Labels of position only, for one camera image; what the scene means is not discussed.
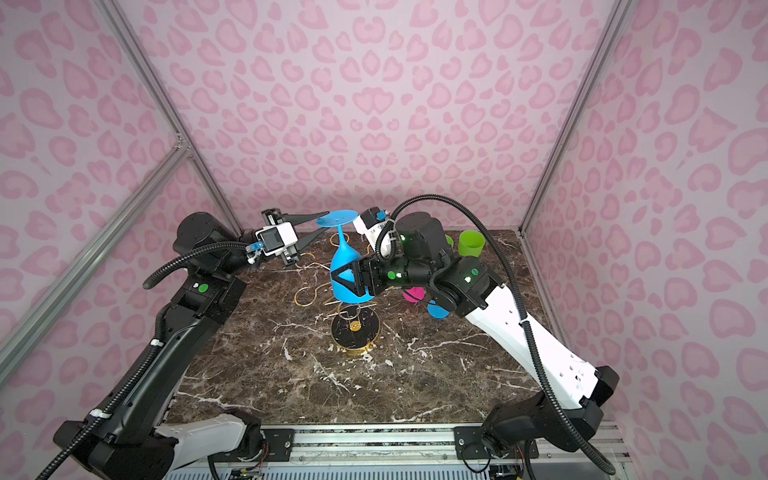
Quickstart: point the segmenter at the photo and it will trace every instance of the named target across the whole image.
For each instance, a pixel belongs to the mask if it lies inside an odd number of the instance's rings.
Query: pink patterned panel
[[[0,345],[172,141],[87,0],[0,6]]]
[[[642,478],[768,476],[768,5],[643,0],[532,233]]]
[[[613,1],[122,4],[243,223],[429,192],[515,227]]]
[[[176,256],[176,228],[195,211],[216,214],[185,164],[0,392],[0,478],[34,478],[58,452],[59,425],[82,419],[147,345],[184,273],[148,291],[141,282]],[[67,460],[54,478],[95,477]]]

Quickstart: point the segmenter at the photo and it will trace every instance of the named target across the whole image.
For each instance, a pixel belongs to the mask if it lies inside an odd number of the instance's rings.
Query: white cable tie
[[[102,409],[93,409],[89,415],[92,417],[98,417],[99,419],[108,419],[112,416],[111,413],[104,413],[104,410]]]

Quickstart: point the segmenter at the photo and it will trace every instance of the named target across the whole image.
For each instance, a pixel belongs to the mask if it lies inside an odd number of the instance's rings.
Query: pink leopard print wall
[[[51,439],[61,422],[94,408],[152,338],[154,316],[184,273],[152,290],[141,282],[176,256],[179,222],[217,214],[193,172],[181,166],[0,392],[0,478],[34,478],[59,450]],[[54,478],[95,477],[67,460]]]
[[[243,224],[429,192],[493,227],[519,225],[612,4],[122,2]]]
[[[643,0],[532,234],[647,480],[768,476],[768,3]]]
[[[0,5],[0,345],[170,150],[88,0]]]

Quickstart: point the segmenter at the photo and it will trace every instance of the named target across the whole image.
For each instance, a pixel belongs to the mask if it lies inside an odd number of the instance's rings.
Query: blue connector
[[[247,251],[248,253],[252,253],[257,250],[261,250],[263,248],[264,248],[264,242],[256,242],[256,243],[252,243],[248,247],[245,247],[245,251]]]

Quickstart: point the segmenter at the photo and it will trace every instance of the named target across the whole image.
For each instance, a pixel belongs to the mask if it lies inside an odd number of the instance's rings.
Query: black mounting plate
[[[270,446],[265,462],[288,462],[293,448],[293,429],[263,429],[261,432]],[[234,450],[217,453],[211,457],[214,462],[240,462]]]
[[[482,444],[482,427],[454,427],[453,428],[453,445],[456,447],[456,457],[459,460],[487,460],[488,453],[485,451],[485,447]],[[523,452],[525,446],[524,441],[518,443],[520,451]],[[530,454],[531,458],[538,458],[538,447],[536,441],[533,441],[531,445]]]

